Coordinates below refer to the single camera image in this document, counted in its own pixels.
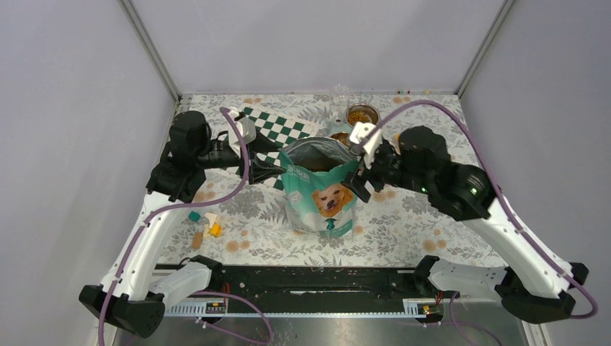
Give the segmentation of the green pet food bag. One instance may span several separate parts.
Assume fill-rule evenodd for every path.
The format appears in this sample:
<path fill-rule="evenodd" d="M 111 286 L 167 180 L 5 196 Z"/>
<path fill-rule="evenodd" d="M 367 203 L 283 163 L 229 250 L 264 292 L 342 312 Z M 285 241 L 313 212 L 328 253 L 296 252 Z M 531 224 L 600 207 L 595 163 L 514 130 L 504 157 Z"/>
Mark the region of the green pet food bag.
<path fill-rule="evenodd" d="M 342 181 L 357 168 L 348 148 L 333 138 L 307 137 L 281 148 L 286 213 L 297 231 L 342 237 L 354 226 L 357 197 Z"/>

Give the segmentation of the orange plastic scoop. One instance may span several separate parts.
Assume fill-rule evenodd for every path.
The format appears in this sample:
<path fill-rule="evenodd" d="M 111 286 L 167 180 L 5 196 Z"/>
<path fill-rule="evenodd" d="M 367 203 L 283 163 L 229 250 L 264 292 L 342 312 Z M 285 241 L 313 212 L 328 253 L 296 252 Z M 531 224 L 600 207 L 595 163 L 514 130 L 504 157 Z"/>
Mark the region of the orange plastic scoop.
<path fill-rule="evenodd" d="M 399 144 L 399 134 L 395 134 L 394 135 L 394 139 L 392 140 L 392 145 L 395 149 L 395 151 L 399 154 L 400 151 L 400 144 Z"/>

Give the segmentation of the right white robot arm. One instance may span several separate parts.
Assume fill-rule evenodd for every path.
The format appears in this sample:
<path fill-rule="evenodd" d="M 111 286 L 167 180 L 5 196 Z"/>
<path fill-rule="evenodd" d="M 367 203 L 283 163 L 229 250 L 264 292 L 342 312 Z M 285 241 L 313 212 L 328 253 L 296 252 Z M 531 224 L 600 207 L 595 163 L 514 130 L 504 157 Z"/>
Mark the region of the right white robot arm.
<path fill-rule="evenodd" d="M 427 255 L 412 275 L 420 296 L 485 298 L 531 324 L 573 316 L 576 302 L 569 290 L 584 283 L 588 268 L 561 259 L 527 227 L 517 227 L 517 216 L 487 173 L 452 161 L 443 136 L 418 126 L 392 145 L 375 125 L 358 123 L 348 144 L 360 161 L 343 184 L 361 201 L 387 186 L 424 194 L 434 209 L 475 231 L 505 261 L 503 267 L 477 267 Z"/>

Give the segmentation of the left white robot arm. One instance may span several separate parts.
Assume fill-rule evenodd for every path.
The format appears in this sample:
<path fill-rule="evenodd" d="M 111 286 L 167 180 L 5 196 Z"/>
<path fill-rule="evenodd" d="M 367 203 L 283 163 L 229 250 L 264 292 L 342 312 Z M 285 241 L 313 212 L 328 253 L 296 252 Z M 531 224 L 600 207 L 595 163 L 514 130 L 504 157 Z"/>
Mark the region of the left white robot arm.
<path fill-rule="evenodd" d="M 152 281 L 170 225 L 182 208 L 197 208 L 197 191 L 209 169 L 238 169 L 239 187 L 282 173 L 282 168 L 262 161 L 260 154 L 279 150 L 264 137 L 244 112 L 221 109 L 229 129 L 214 136 L 209 122 L 198 111 L 179 113 L 169 129 L 169 139 L 146 184 L 146 194 L 133 230 L 109 272 L 97 285 L 85 285 L 79 301 L 98 320 L 97 337 L 104 344 L 106 325 L 137 337 L 150 337 L 167 309 L 184 299 L 205 294 L 227 296 L 219 262 L 195 257 L 172 274 Z"/>

